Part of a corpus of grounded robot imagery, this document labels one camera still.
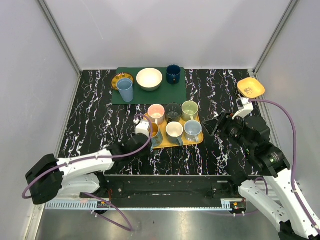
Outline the white mug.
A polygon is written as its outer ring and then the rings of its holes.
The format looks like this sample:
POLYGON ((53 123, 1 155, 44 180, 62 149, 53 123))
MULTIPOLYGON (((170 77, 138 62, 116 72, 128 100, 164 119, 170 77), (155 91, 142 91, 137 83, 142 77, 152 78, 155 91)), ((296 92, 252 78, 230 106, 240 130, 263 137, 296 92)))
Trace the white mug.
POLYGON ((198 143, 202 132, 202 125, 196 120, 189 120, 184 124, 184 135, 188 141, 198 143))

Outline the blue and beige mug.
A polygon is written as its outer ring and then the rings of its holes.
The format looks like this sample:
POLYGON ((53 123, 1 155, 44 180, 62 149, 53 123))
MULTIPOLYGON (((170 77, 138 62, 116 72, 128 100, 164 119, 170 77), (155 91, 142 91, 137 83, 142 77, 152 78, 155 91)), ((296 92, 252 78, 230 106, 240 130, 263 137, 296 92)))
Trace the blue and beige mug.
POLYGON ((152 122, 152 127, 149 127, 149 133, 151 134, 152 148, 155 149, 159 147, 163 142, 163 135, 156 123, 152 122))

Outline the sage green mug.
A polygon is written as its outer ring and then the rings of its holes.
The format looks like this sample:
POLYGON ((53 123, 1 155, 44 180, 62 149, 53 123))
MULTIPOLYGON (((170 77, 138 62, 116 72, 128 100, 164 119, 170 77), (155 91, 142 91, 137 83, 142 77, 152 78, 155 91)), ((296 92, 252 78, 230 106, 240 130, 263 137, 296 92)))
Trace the sage green mug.
POLYGON ((182 106, 182 119, 187 122, 190 120, 195 120, 199 111, 199 106, 194 101, 185 101, 182 106))

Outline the pink mug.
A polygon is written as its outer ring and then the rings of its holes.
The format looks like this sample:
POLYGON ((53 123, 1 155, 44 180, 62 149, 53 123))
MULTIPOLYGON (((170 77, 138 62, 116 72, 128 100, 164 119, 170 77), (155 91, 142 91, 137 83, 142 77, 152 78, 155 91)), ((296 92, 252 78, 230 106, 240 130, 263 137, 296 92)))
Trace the pink mug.
POLYGON ((147 111, 150 120, 158 126, 165 120, 165 108, 160 104, 152 104, 147 111))

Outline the grey-blue mug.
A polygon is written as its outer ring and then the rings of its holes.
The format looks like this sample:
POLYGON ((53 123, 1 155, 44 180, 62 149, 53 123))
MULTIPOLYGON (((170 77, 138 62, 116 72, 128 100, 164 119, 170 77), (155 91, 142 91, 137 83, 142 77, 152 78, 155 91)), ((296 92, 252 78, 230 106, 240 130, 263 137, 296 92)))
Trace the grey-blue mug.
POLYGON ((169 143, 178 145, 179 147, 183 145, 182 136, 184 128, 179 122, 169 122, 165 128, 165 132, 169 143))

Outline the dark grey mug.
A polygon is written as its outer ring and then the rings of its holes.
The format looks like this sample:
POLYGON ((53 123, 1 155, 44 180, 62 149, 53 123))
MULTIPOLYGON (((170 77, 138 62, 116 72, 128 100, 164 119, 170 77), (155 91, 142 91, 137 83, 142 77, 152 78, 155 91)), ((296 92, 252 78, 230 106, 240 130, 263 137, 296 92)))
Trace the dark grey mug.
POLYGON ((170 122, 179 122, 182 117, 182 108, 177 103, 169 103, 165 108, 165 120, 170 122))

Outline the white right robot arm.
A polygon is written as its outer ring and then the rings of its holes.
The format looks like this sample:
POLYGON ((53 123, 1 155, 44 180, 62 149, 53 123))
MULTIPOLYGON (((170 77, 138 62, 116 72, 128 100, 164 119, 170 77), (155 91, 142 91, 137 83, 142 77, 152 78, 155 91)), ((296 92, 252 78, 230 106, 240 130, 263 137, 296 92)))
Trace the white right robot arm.
POLYGON ((311 218, 300 204, 305 198, 297 184, 291 179, 292 168, 284 153, 270 142, 271 130, 265 120, 252 116, 241 118, 222 112, 219 116, 205 120, 202 126, 211 136, 225 137, 240 146, 246 160, 258 171, 275 192, 280 203, 276 203, 262 192, 245 172, 232 174, 227 185, 228 195, 240 196, 251 202, 276 228, 281 240, 318 240, 320 220, 312 211, 311 218))

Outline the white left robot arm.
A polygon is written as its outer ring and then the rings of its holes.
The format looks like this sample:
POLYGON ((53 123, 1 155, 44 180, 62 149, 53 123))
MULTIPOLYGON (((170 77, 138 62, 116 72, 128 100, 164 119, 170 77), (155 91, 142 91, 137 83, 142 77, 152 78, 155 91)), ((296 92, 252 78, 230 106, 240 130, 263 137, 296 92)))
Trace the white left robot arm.
POLYGON ((151 146, 151 137, 138 133, 83 156, 55 158, 53 154, 47 154, 26 173, 27 187, 22 198, 32 199, 34 205, 45 204, 56 198, 68 181, 94 172, 109 171, 119 162, 147 154, 151 146))

